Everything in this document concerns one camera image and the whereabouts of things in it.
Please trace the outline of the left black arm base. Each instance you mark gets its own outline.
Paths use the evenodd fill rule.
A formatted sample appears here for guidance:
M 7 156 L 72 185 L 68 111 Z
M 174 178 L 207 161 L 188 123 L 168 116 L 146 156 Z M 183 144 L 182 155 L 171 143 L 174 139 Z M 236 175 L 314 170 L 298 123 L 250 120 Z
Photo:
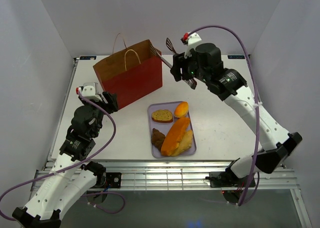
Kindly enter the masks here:
M 107 172 L 106 168 L 97 162 L 90 161 L 88 164 L 82 164 L 81 170 L 89 170 L 96 177 L 94 188 L 120 188 L 122 173 Z

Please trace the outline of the metal tongs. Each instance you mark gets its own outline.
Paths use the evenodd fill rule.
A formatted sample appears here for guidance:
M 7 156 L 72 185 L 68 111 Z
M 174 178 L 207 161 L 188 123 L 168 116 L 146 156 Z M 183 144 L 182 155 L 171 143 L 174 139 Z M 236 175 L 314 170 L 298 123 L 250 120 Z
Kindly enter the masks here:
M 176 52 L 175 48 L 173 47 L 173 44 L 172 44 L 172 42 L 171 42 L 171 40 L 169 38 L 166 38 L 165 45 L 172 52 L 172 54 L 174 54 L 174 55 L 177 54 L 177 52 Z M 159 50 L 157 50 L 152 44 L 150 44 L 150 50 L 151 50 L 153 55 L 155 55 L 159 59 L 161 59 L 161 61 L 165 65 L 167 65 L 170 69 L 173 67 L 172 64 L 170 64 L 165 58 L 163 58 L 161 56 Z M 196 87 L 197 87 L 197 82 L 193 78 L 190 79 L 190 80 L 184 80 L 184 82 L 187 83 L 188 86 L 190 86 L 193 90 L 195 90 Z

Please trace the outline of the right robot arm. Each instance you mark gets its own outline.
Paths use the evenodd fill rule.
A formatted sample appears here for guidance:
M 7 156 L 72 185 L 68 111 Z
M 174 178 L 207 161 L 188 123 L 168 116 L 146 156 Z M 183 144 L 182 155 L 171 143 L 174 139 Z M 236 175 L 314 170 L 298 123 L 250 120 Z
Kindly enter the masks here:
M 258 138 L 257 154 L 233 161 L 213 180 L 221 185 L 234 184 L 251 173 L 271 174 L 301 143 L 298 132 L 280 126 L 268 111 L 254 100 L 245 78 L 235 69 L 224 67 L 221 51 L 212 43 L 192 48 L 189 55 L 173 56 L 170 70 L 176 81 L 196 78 L 231 107 Z

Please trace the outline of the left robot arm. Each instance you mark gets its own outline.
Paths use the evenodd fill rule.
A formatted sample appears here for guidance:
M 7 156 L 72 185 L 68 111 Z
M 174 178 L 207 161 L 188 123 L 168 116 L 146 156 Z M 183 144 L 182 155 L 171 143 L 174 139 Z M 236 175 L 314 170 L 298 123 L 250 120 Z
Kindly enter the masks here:
M 76 200 L 87 189 L 103 184 L 106 168 L 88 155 L 103 127 L 103 117 L 119 109 L 117 96 L 108 92 L 86 95 L 83 87 L 77 94 L 82 106 L 74 112 L 54 166 L 42 177 L 34 197 L 12 213 L 22 227 L 60 227 L 65 212 Z

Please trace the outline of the round orange bun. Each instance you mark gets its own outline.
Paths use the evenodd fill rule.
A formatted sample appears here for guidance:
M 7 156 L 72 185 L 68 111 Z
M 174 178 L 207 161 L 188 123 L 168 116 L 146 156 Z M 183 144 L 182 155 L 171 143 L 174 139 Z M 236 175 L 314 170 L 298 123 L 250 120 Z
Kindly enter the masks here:
M 175 111 L 174 111 L 174 116 L 176 118 L 182 118 L 185 117 L 188 114 L 189 111 L 189 104 L 186 101 L 180 102 Z

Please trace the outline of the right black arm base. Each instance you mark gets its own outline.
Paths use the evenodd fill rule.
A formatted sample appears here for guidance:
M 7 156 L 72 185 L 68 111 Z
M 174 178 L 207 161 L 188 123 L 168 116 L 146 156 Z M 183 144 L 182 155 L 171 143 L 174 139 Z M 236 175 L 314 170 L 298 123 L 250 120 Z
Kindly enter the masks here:
M 214 187 L 237 187 L 244 188 L 247 184 L 248 176 L 238 178 L 231 170 L 231 166 L 235 163 L 233 161 L 230 165 L 222 172 L 212 171 L 205 180 L 210 182 L 210 186 Z

